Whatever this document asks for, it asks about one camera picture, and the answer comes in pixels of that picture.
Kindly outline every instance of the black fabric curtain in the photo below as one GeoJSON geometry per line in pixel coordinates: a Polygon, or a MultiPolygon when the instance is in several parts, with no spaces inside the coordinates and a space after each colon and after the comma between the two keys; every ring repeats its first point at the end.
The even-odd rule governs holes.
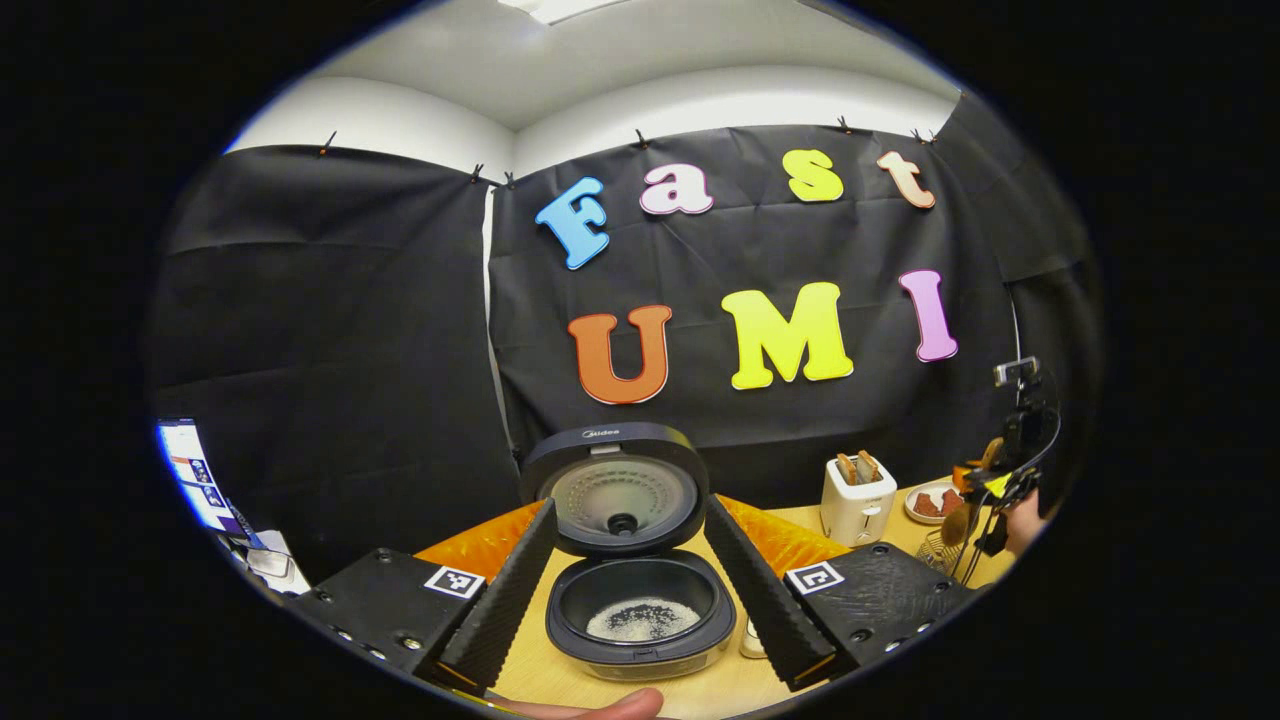
{"type": "MultiPolygon", "coordinates": [[[[934,143],[879,132],[787,126],[723,128],[577,158],[499,188],[494,204],[490,336],[508,423],[518,450],[573,427],[648,420],[685,432],[708,462],[713,489],[767,507],[817,502],[823,464],[865,448],[896,477],[918,484],[980,454],[1011,410],[992,368],[1038,355],[1078,397],[1078,424],[1096,393],[1101,361],[1092,261],[1083,228],[1051,177],[1015,136],[964,97],[934,143]],[[782,158],[815,149],[832,160],[844,195],[803,202],[782,158]],[[909,204],[877,167],[897,151],[919,167],[936,205],[909,204]],[[714,205],[703,214],[646,214],[648,170],[686,163],[707,176],[714,205]],[[608,246],[576,270],[535,215],[582,177],[604,188],[608,246]],[[915,310],[897,279],[932,269],[955,356],[922,363],[915,310]],[[739,391],[733,318],[721,300],[762,291],[790,318],[797,291],[838,286],[849,377],[739,391]],[[607,313],[618,377],[640,372],[627,314],[672,309],[666,325],[669,377],[652,400],[605,405],[579,380],[567,325],[607,313]]],[[[769,360],[765,366],[774,369],[769,360]]]]}
{"type": "Polygon", "coordinates": [[[177,219],[151,318],[155,413],[315,580],[517,506],[489,365],[488,184],[376,152],[218,159],[177,219]]]}

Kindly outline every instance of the computer screen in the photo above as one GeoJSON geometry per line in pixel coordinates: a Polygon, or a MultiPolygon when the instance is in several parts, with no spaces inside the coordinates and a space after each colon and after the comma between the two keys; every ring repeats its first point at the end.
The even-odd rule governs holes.
{"type": "Polygon", "coordinates": [[[178,480],[196,518],[209,529],[237,537],[251,537],[236,509],[218,488],[214,473],[200,445],[196,423],[189,418],[160,420],[160,445],[173,477],[178,480]]]}

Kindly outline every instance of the human hand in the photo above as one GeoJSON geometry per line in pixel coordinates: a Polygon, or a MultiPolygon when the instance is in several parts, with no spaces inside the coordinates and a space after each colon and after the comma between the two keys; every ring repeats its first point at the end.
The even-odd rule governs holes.
{"type": "Polygon", "coordinates": [[[1001,510],[1001,514],[1007,518],[1005,529],[1009,532],[1009,539],[1005,547],[1015,556],[1020,556],[1046,524],[1039,516],[1039,488],[1027,493],[1027,497],[1012,507],[1001,510]]]}
{"type": "Polygon", "coordinates": [[[639,689],[599,710],[517,700],[494,700],[494,705],[534,720],[662,720],[658,717],[658,711],[662,710],[663,702],[664,698],[657,688],[639,689]]]}

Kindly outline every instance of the ceiling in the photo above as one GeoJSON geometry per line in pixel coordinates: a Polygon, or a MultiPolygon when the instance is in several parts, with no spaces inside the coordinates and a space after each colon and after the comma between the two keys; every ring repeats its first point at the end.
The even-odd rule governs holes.
{"type": "Polygon", "coordinates": [[[796,0],[627,0],[554,26],[498,0],[426,3],[311,77],[411,87],[518,132],[602,92],[741,65],[858,72],[959,95],[906,51],[796,0]]]}

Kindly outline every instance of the blue letter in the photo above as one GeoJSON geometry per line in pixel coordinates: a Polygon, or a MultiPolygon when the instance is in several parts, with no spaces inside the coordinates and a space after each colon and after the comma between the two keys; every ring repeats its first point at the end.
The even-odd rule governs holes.
{"type": "Polygon", "coordinates": [[[586,223],[591,223],[595,227],[604,225],[604,208],[600,208],[600,204],[591,197],[582,197],[584,195],[595,195],[602,190],[604,190],[604,183],[600,181],[582,178],[573,183],[573,187],[564,191],[563,195],[552,200],[534,218],[539,224],[552,228],[552,232],[559,238],[561,245],[568,251],[564,265],[570,270],[576,270],[585,265],[588,260],[595,258],[609,243],[608,234],[603,232],[594,233],[586,228],[586,223]],[[579,197],[582,197],[582,200],[577,204],[579,209],[575,210],[573,201],[579,197]]]}

